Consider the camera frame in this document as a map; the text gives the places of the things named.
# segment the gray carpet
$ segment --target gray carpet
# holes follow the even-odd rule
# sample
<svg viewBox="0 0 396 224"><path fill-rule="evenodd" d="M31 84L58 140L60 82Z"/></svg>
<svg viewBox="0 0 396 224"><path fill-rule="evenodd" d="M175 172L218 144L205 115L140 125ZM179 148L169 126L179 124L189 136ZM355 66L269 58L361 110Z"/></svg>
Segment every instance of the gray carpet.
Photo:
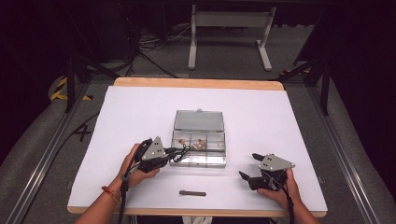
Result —
<svg viewBox="0 0 396 224"><path fill-rule="evenodd" d="M262 31L255 29L246 30L239 35L221 30L201 30L198 36L196 69L193 71L187 68L190 50L188 39L172 43L165 49L147 52L147 55L166 70L191 78L264 80L277 77L280 71L293 67L292 63L311 30L312 27L275 27L271 30L266 48L273 66L272 72L263 70L254 43ZM141 58L136 58L134 61L134 71L134 76L163 74L161 70ZM95 81L95 79L92 81L86 94L92 95L93 99L81 102L67 128L66 135L100 111L106 87L111 85L103 84L104 82L109 81ZM332 141L308 95L307 88L301 83L285 83L285 87L316 173L325 181L321 187L329 212L320 221L364 223L361 211L334 156ZM6 222L30 174L49 144L64 110L65 101L52 101L46 111L25 132L0 167L0 223ZM346 154L361 177L361 182L381 222L396 223L395 203L364 153L359 137L333 84L329 113ZM89 126L87 131L94 131L95 122L96 119L92 119L87 123ZM76 215L67 212L66 205L71 185L91 136L91 134L85 135L80 142L80 135L74 134L65 143L36 195L24 223L71 223L77 218ZM286 218L277 221L288 223Z"/></svg>

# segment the white tabletop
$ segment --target white tabletop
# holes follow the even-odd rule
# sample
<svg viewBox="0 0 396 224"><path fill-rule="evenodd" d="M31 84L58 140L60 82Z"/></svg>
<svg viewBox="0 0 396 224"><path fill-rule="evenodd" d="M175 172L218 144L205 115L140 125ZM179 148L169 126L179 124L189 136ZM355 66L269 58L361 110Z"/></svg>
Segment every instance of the white tabletop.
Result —
<svg viewBox="0 0 396 224"><path fill-rule="evenodd" d="M250 190L238 171L259 176L251 154L292 161L306 206L317 217L327 206L285 91L109 87L84 160L70 195L68 210L83 212L118 173L134 143L160 136L170 147L177 110L221 111L227 165L190 168L167 165L152 179L130 189L126 214L281 217L273 201ZM205 197L182 196L180 190Z"/></svg>

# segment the bracelet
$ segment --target bracelet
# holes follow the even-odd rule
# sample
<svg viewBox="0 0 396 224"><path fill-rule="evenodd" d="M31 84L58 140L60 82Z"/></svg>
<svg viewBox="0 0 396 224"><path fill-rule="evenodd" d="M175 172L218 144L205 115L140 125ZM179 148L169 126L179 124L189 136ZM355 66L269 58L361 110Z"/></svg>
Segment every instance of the bracelet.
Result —
<svg viewBox="0 0 396 224"><path fill-rule="evenodd" d="M114 200L114 202L120 203L120 200L117 199L116 196L114 196L113 194L114 190L109 190L107 186L102 186L102 190L106 192L108 195L110 195L110 197Z"/></svg>

